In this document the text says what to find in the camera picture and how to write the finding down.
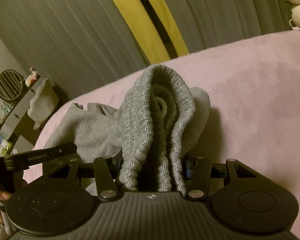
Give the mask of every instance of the silver bolt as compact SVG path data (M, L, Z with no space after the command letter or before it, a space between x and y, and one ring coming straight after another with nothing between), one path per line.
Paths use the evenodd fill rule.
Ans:
M204 196L204 192L201 190L194 189L189 191L188 195L192 198L200 198Z
M113 190L104 190L104 191L101 192L100 195L101 195L101 197L104 197L104 198L112 198L117 194Z

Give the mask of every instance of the circular vent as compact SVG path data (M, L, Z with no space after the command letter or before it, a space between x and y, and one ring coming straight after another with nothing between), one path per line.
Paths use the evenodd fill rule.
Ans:
M0 74L0 98L5 101L18 99L23 90L22 76L8 69Z

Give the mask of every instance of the pink blanket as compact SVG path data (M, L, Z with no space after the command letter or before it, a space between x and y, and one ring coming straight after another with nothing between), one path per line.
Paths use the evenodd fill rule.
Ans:
M189 87L210 95L208 123L192 154L214 162L236 158L290 190L300 205L300 32L264 35L165 62ZM73 103L119 107L142 72L65 104L44 127L43 148ZM42 174L31 167L25 179ZM292 228L300 238L300 211Z

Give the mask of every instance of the crosshair logo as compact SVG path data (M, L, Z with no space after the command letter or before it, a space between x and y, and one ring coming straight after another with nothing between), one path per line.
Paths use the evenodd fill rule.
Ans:
M155 194L150 194L150 195L148 195L148 198L150 198L150 199L155 199L157 196L155 195Z

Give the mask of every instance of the fingernail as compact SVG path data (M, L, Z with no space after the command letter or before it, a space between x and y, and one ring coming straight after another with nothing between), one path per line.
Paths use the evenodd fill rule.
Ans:
M7 191L5 191L5 192L2 193L2 197L5 198L5 199L9 199L10 196L11 196L11 194L9 192L7 192Z

